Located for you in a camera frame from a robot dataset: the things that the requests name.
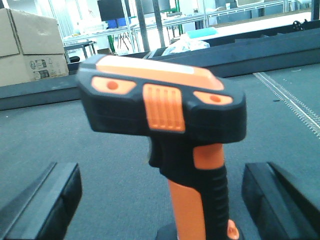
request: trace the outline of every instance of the plastic bag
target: plastic bag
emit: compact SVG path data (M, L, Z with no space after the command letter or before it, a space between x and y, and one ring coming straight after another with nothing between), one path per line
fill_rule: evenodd
M168 46L168 48L163 52L162 56L167 56L171 54L178 54L183 52L189 52L199 49L210 48L210 44L205 41L192 40L192 39L180 39L175 43Z

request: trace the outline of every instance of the orange and black scanner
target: orange and black scanner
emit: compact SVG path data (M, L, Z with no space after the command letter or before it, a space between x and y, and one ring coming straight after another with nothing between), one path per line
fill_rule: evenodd
M169 182L175 239L243 239L229 220L223 152L246 135L246 98L233 82L204 68L111 55L81 63L77 78L94 131L150 137L149 164Z

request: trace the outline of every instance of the computer monitor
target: computer monitor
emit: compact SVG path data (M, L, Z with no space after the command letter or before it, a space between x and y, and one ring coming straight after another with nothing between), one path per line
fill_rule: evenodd
M171 9L170 0L158 0L160 11ZM154 13L154 5L152 0L142 0L142 9L144 14Z
M121 0L99 0L97 2L101 20L103 22L125 17ZM131 17L129 0L125 0L125 6L128 16Z

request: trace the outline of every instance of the orange button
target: orange button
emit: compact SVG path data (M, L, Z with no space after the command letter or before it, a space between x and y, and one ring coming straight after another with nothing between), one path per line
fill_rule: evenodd
M119 80L108 77L94 76L91 82L95 90L107 94L125 95L129 93L137 84L134 81Z
M205 104L227 105L233 102L232 97L209 92L194 91L193 94Z

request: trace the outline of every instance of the gray floor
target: gray floor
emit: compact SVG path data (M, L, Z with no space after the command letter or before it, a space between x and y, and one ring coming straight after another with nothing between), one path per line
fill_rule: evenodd
M319 65L298 69L268 74L319 115ZM248 129L225 146L230 215L246 240L259 240L241 197L245 163L272 161L320 183L320 141L256 77L232 79L246 92ZM0 111L0 146L0 207L49 162L79 163L83 197L66 240L152 240L173 221L167 181L148 165L148 139L91 131L79 101Z

